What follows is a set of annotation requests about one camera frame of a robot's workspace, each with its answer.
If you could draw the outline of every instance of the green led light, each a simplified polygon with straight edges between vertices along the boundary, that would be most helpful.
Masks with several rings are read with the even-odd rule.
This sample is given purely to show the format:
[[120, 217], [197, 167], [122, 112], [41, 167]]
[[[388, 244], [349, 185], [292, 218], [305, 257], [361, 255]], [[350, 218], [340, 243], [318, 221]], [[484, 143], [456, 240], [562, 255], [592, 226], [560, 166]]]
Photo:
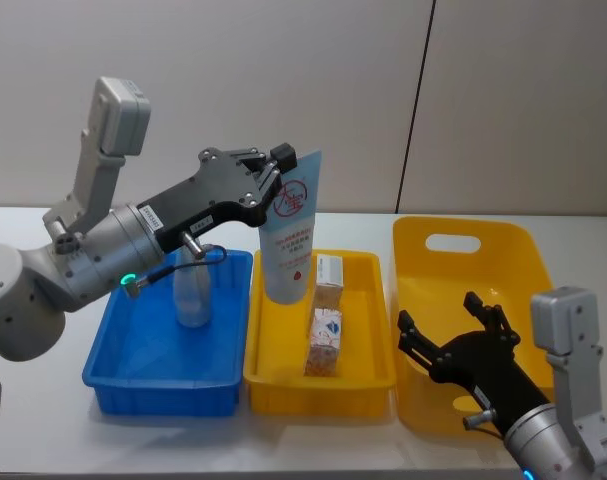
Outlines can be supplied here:
[[128, 283], [132, 283], [136, 281], [136, 273], [128, 273], [121, 277], [121, 285], [127, 285]]

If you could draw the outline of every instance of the yellow plastic tray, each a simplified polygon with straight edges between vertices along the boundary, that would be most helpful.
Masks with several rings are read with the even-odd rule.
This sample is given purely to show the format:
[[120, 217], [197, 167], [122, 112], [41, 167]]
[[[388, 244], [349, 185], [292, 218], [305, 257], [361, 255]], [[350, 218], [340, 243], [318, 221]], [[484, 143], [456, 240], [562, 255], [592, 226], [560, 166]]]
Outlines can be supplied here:
[[[426, 241], [433, 234], [476, 237], [480, 247], [473, 253], [431, 250]], [[485, 303], [503, 307], [511, 327], [521, 336], [515, 349], [517, 362], [552, 398], [551, 369], [543, 350], [534, 346], [530, 316], [532, 295], [552, 286], [527, 231], [508, 223], [404, 217], [394, 223], [393, 242], [390, 314], [396, 400], [399, 418], [407, 427], [453, 435], [464, 432], [465, 415], [479, 411], [465, 390], [432, 382], [425, 370], [396, 348], [400, 310], [407, 310], [420, 331], [437, 345], [482, 329], [463, 308], [469, 290]]]
[[[341, 351], [336, 377], [303, 375], [316, 254], [343, 257]], [[308, 293], [278, 305], [263, 288], [256, 253], [243, 376], [252, 410], [263, 414], [383, 417], [390, 414], [394, 364], [379, 261], [370, 253], [315, 250]]]

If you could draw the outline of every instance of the blue plastic tray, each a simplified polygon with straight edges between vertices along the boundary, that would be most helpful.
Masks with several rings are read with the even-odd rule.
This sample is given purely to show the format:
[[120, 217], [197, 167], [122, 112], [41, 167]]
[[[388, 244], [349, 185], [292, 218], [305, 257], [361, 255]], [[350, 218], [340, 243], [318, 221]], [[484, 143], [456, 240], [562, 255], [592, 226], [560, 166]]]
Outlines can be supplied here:
[[[175, 254], [166, 258], [173, 264]], [[131, 300], [110, 296], [83, 369], [101, 410], [124, 415], [232, 415], [238, 403], [247, 331], [252, 255], [228, 251], [208, 267], [212, 320], [186, 328], [176, 320], [173, 275]]]

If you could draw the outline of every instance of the white wall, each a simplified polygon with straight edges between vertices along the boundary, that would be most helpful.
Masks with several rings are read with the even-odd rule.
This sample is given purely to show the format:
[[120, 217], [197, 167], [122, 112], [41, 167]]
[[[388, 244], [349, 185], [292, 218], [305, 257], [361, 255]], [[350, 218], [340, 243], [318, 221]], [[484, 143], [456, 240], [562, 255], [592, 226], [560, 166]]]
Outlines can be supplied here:
[[401, 211], [607, 214], [606, 0], [437, 0]]
[[0, 204], [71, 188], [94, 80], [152, 102], [116, 201], [192, 174], [207, 146], [325, 154], [319, 206], [392, 211], [431, 2], [0, 0]]

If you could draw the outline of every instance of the white table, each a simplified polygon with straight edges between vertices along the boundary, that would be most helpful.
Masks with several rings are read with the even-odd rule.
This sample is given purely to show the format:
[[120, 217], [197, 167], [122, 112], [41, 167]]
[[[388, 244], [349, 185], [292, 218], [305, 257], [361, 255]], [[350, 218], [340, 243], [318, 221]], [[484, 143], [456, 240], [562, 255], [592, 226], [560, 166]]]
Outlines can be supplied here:
[[[0, 208], [0, 242], [21, 249], [47, 243], [43, 213], [43, 209]], [[319, 214], [314, 245], [374, 252], [386, 281], [392, 224], [398, 217]], [[524, 226], [534, 236], [555, 285], [575, 284], [596, 291], [607, 409], [607, 218], [475, 218]], [[206, 237], [229, 248], [250, 252], [258, 248], [257, 233], [241, 224], [224, 225]], [[489, 436], [470, 433], [461, 442], [417, 436], [396, 420], [363, 424], [261, 417], [249, 411], [245, 395], [231, 418], [103, 416], [94, 392], [81, 381], [81, 371], [106, 302], [107, 297], [68, 314], [61, 340], [40, 358], [27, 363], [0, 358], [1, 472], [220, 472], [222, 478], [242, 472], [252, 478], [282, 479], [307, 477], [314, 471], [315, 477], [333, 479], [453, 478], [455, 473], [469, 479], [519, 478], [502, 444]]]

